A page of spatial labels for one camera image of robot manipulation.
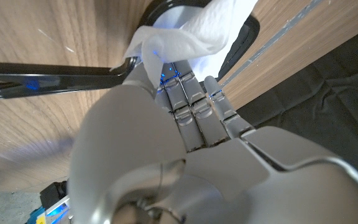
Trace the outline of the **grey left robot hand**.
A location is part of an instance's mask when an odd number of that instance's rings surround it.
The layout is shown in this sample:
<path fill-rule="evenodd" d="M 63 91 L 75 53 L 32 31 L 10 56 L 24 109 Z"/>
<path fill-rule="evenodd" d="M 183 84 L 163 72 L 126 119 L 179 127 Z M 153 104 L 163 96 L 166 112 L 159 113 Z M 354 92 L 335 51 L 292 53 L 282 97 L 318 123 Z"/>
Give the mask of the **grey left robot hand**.
<path fill-rule="evenodd" d="M 71 155 L 72 223 L 358 223 L 358 171 L 256 129 L 185 60 L 139 64 L 88 111 Z"/>

